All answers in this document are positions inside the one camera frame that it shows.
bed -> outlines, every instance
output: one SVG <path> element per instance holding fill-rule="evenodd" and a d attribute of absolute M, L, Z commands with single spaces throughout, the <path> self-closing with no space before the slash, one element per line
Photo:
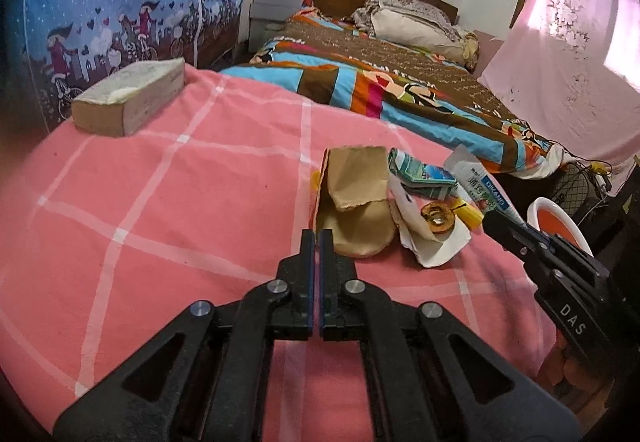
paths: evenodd
<path fill-rule="evenodd" d="M 449 155 L 274 85 L 189 66 L 186 80 L 130 137 L 62 123 L 0 190 L 0 368 L 45 430 L 190 303 L 273 278 L 309 225 L 326 148 Z M 442 303 L 531 377 L 555 342 L 522 264 L 483 233 L 437 270 L 398 241 L 356 265 L 395 300 Z M 370 437 L 356 346 L 277 343 L 264 440 Z"/>
<path fill-rule="evenodd" d="M 420 1 L 456 21 L 455 7 Z M 391 122 L 449 148 L 462 143 L 493 173 L 544 178 L 558 168 L 559 148 L 511 114 L 464 66 L 371 39 L 341 21 L 365 2 L 314 0 L 250 64 L 226 73 Z"/>

